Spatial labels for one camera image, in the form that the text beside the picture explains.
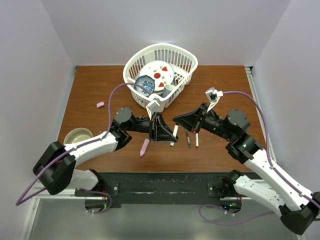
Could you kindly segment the pink highlighter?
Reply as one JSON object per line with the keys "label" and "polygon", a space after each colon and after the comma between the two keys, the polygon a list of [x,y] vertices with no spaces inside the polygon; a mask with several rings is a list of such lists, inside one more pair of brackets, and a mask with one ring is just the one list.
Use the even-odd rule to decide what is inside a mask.
{"label": "pink highlighter", "polygon": [[146,138],[144,140],[143,144],[142,144],[142,147],[141,147],[140,151],[139,151],[139,156],[140,157],[143,157],[145,155],[149,143],[150,143],[150,139]]}

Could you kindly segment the white red marker pen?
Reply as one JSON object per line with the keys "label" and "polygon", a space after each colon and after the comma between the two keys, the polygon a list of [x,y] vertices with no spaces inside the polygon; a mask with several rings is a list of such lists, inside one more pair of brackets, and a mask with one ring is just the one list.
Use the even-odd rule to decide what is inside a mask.
{"label": "white red marker pen", "polygon": [[195,147],[198,149],[199,148],[199,133],[195,133]]}

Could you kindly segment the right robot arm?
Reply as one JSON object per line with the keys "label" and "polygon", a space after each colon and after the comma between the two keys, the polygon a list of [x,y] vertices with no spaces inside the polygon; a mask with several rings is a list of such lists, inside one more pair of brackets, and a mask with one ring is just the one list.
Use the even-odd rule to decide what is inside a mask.
{"label": "right robot arm", "polygon": [[250,123],[245,113],[238,109],[221,118],[209,109],[207,103],[188,113],[177,115],[173,121],[189,132],[204,129],[225,139],[228,154],[261,177],[268,187],[233,170],[223,180],[223,192],[230,197],[237,193],[264,205],[296,235],[303,235],[320,214],[320,194],[312,192],[294,180],[274,160],[269,152],[247,133]]}

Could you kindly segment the green fineliner pen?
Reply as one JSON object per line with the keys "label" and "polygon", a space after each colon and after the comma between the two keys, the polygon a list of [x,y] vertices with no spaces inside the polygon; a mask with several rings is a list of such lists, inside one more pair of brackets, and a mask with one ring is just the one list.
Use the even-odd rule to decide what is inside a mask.
{"label": "green fineliner pen", "polygon": [[186,135],[186,140],[187,140],[188,148],[191,149],[191,148],[192,148],[191,139],[190,139],[189,132],[188,132],[186,129],[185,129],[185,135]]}

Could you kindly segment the purple highlighter cap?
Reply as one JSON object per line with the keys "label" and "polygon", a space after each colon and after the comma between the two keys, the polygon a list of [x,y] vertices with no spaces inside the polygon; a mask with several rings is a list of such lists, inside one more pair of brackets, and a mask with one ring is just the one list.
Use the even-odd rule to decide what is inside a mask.
{"label": "purple highlighter cap", "polygon": [[103,102],[103,101],[101,101],[101,102],[98,102],[97,104],[96,104],[96,107],[97,108],[101,108],[101,107],[103,107],[105,105],[105,103]]}

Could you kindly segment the white black marker pen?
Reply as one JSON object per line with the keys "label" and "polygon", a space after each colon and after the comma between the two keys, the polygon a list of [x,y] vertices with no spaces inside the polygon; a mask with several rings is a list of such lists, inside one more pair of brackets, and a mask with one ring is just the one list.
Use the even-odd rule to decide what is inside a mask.
{"label": "white black marker pen", "polygon": [[[179,126],[176,124],[176,125],[174,126],[173,133],[172,133],[172,135],[173,135],[175,138],[177,137],[178,129],[179,129]],[[170,143],[170,146],[173,147],[174,145],[175,145],[175,143],[172,141],[172,142]]]}

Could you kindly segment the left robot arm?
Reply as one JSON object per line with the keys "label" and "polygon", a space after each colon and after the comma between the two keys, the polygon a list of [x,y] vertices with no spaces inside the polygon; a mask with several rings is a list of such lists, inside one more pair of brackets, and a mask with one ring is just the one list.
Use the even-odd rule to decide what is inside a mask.
{"label": "left robot arm", "polygon": [[129,132],[148,134],[153,142],[177,142],[178,136],[165,123],[162,113],[136,117],[128,107],[119,109],[109,131],[77,143],[51,143],[33,168],[33,173],[50,195],[65,189],[85,189],[92,196],[104,190],[104,181],[95,170],[77,166],[105,153],[124,148],[132,139]]}

